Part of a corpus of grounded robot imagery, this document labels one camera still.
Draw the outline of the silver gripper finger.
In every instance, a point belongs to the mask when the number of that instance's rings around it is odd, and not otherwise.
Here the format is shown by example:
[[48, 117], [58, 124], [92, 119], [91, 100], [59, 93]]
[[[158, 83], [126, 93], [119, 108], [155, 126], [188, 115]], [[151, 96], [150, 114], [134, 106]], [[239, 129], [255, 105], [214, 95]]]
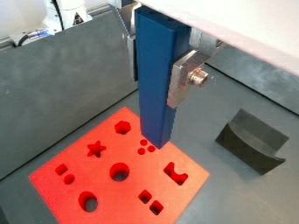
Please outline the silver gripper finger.
[[205, 63], [225, 46], [222, 40], [195, 28], [191, 29], [190, 45], [191, 50], [172, 64], [167, 97], [167, 105], [172, 109], [176, 109], [187, 98], [191, 86], [202, 88], [207, 83]]

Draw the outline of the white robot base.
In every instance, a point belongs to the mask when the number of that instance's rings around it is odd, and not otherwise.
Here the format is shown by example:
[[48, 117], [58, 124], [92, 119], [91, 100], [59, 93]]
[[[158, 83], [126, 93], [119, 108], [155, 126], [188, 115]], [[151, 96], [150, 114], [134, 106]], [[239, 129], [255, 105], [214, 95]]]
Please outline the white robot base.
[[86, 0], [44, 0], [44, 25], [60, 32], [88, 22], [92, 16], [87, 13]]

